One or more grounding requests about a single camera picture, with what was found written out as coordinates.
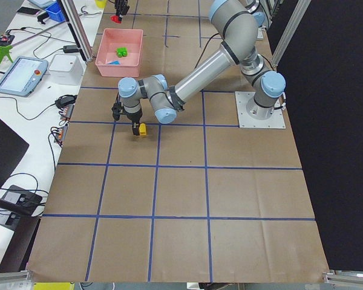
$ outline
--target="green toy block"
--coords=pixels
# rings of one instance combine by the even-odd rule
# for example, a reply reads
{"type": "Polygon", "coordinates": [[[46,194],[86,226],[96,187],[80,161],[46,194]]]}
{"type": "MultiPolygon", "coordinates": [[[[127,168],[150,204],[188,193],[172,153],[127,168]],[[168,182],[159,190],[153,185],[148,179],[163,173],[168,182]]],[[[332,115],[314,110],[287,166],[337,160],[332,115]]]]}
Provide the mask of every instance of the green toy block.
{"type": "Polygon", "coordinates": [[[126,47],[118,47],[118,49],[116,49],[116,53],[118,57],[128,56],[128,50],[126,47]]]}

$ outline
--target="green clamp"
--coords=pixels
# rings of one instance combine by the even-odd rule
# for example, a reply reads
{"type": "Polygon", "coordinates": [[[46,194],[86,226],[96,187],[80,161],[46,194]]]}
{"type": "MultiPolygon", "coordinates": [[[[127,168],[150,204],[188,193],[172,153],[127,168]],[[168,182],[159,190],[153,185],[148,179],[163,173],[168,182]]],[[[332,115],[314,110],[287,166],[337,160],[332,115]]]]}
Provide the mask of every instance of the green clamp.
{"type": "Polygon", "coordinates": [[[2,62],[2,59],[4,56],[8,57],[8,59],[13,62],[10,50],[12,49],[12,45],[7,45],[6,47],[0,47],[0,63],[2,62]]]}
{"type": "Polygon", "coordinates": [[[128,50],[126,47],[118,47],[118,49],[116,49],[116,53],[118,57],[128,56],[128,50]]]}

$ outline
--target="white box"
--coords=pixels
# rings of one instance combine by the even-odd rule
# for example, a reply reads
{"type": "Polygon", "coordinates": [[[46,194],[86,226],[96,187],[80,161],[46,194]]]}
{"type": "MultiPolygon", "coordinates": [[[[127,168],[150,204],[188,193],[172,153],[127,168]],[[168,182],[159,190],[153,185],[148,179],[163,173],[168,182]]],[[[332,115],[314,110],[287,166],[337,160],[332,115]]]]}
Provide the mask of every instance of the white box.
{"type": "Polygon", "coordinates": [[[83,68],[77,56],[56,54],[48,69],[53,81],[61,85],[78,85],[83,68]]]}

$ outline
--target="yellow object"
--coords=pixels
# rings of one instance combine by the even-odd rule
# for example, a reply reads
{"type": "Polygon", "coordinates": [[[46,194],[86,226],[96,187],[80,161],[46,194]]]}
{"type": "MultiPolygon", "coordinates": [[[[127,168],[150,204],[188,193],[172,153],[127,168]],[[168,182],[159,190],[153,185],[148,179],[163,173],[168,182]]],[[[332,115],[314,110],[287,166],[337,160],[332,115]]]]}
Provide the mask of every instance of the yellow object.
{"type": "Polygon", "coordinates": [[[141,123],[139,127],[140,136],[146,136],[146,124],[141,123]]]}
{"type": "Polygon", "coordinates": [[[73,290],[74,283],[35,283],[34,290],[73,290]]]}
{"type": "Polygon", "coordinates": [[[105,8],[106,6],[106,0],[95,0],[96,5],[98,8],[105,8]]]}

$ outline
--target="brown table surface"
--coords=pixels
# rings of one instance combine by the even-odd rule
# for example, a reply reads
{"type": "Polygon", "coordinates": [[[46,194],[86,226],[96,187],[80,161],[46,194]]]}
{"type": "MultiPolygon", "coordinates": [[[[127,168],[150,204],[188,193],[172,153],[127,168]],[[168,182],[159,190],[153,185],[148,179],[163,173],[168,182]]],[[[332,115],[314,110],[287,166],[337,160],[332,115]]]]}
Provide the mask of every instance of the brown table surface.
{"type": "MultiPolygon", "coordinates": [[[[117,25],[108,2],[94,51],[104,28],[143,29],[140,78],[174,85],[216,33],[211,3],[129,1],[117,25]]],[[[264,36],[256,46],[269,58],[264,36]]],[[[240,129],[234,91],[253,89],[235,66],[173,124],[143,100],[148,136],[134,137],[111,115],[118,81],[88,64],[28,264],[36,281],[321,281],[328,265],[286,112],[284,130],[240,129]]]]}

